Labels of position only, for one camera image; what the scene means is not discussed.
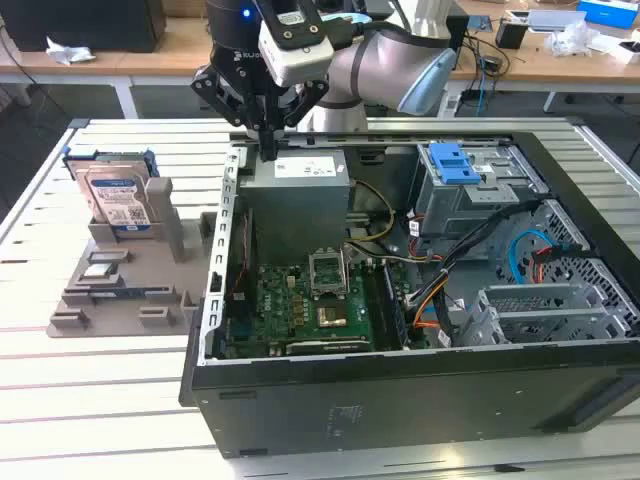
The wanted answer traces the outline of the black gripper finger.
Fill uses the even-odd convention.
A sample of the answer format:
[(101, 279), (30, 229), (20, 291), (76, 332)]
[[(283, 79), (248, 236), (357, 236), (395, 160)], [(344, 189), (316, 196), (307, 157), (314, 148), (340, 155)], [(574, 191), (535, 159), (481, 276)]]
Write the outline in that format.
[(295, 127), (328, 92), (326, 80), (307, 81), (300, 91), (272, 84), (267, 90), (267, 160), (277, 158), (285, 127)]
[(258, 142), (261, 159), (268, 160), (266, 112), (245, 68), (231, 70), (231, 79), (226, 80), (214, 67), (205, 67), (197, 72), (191, 88), (229, 124), (244, 126)]

